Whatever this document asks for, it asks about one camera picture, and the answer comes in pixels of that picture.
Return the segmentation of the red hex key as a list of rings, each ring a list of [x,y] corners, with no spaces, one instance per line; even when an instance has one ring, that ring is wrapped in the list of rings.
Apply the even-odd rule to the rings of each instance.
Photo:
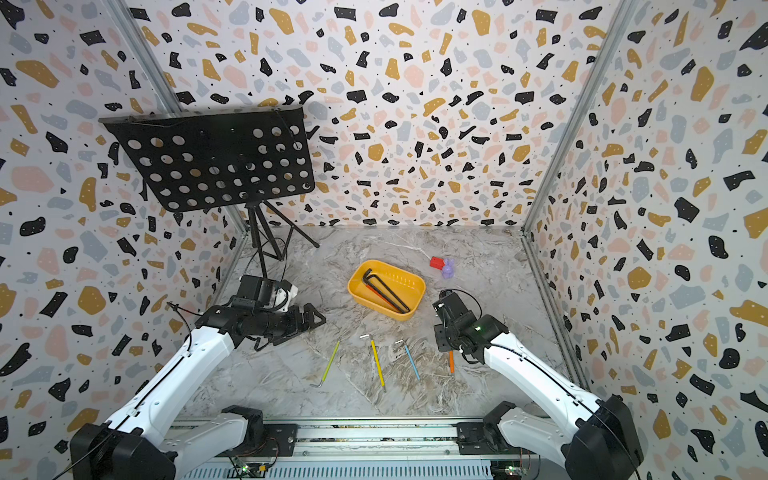
[[[383,295],[383,294],[380,292],[380,290],[378,290],[377,288],[375,288],[375,287],[373,287],[372,285],[370,285],[370,284],[368,284],[368,283],[365,283],[365,282],[364,282],[364,285],[366,286],[366,288],[367,288],[368,290],[370,290],[371,292],[373,292],[373,293],[374,293],[374,294],[377,296],[377,298],[381,299],[381,300],[382,300],[382,301],[383,301],[383,302],[384,302],[384,303],[385,303],[385,304],[386,304],[388,307],[391,307],[392,309],[394,309],[394,310],[397,310],[397,309],[395,308],[395,307],[396,307],[396,306],[395,306],[395,304],[394,304],[394,303],[393,303],[393,302],[392,302],[392,301],[391,301],[391,300],[390,300],[388,297],[386,297],[385,295]]]

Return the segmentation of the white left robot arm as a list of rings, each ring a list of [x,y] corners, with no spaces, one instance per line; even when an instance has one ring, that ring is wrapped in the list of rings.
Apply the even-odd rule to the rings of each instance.
[[[258,409],[230,406],[176,439],[166,437],[186,403],[245,340],[259,349],[280,345],[327,321],[312,304],[285,312],[213,306],[189,342],[133,398],[106,421],[81,427],[70,442],[76,479],[180,479],[221,454],[277,456]]]

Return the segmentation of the long black hex key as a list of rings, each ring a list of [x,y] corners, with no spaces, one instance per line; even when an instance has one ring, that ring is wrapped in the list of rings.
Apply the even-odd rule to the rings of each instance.
[[[377,287],[379,287],[387,296],[390,296],[391,298],[398,300],[399,303],[402,305],[402,308],[405,310],[405,313],[409,313],[411,311],[411,308],[400,298],[400,296],[397,295],[395,291],[378,274],[374,273],[372,269],[368,269],[363,273],[362,281],[364,276],[372,277],[373,278],[372,282]]]

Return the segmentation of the blue hex key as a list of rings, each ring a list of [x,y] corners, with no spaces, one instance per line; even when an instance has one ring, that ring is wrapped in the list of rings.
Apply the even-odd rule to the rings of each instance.
[[[395,346],[400,346],[400,347],[401,347],[401,348],[402,348],[402,349],[405,351],[405,353],[406,353],[406,355],[407,355],[407,358],[408,358],[408,360],[409,360],[409,362],[410,362],[410,365],[411,365],[411,367],[412,367],[412,370],[413,370],[413,372],[414,372],[414,375],[415,375],[416,379],[417,379],[418,381],[421,381],[421,375],[420,375],[420,372],[419,372],[419,370],[418,370],[418,367],[417,367],[417,365],[416,365],[416,362],[415,362],[415,360],[414,360],[414,357],[413,357],[413,355],[412,355],[412,353],[411,353],[411,350],[410,350],[410,348],[409,348],[409,346],[408,346],[407,342],[406,342],[405,340],[402,340],[402,339],[400,339],[400,340],[396,340],[396,341],[394,342],[394,345],[395,345]]]

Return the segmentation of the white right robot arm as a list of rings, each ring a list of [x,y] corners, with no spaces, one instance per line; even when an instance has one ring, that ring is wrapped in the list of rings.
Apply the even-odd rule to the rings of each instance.
[[[476,316],[458,289],[440,292],[433,308],[441,352],[457,352],[486,366],[522,390],[544,411],[528,414],[509,401],[480,422],[457,428],[464,455],[506,454],[515,448],[562,467],[572,479],[638,478],[644,460],[628,406],[618,395],[603,400],[534,355],[495,317]]]

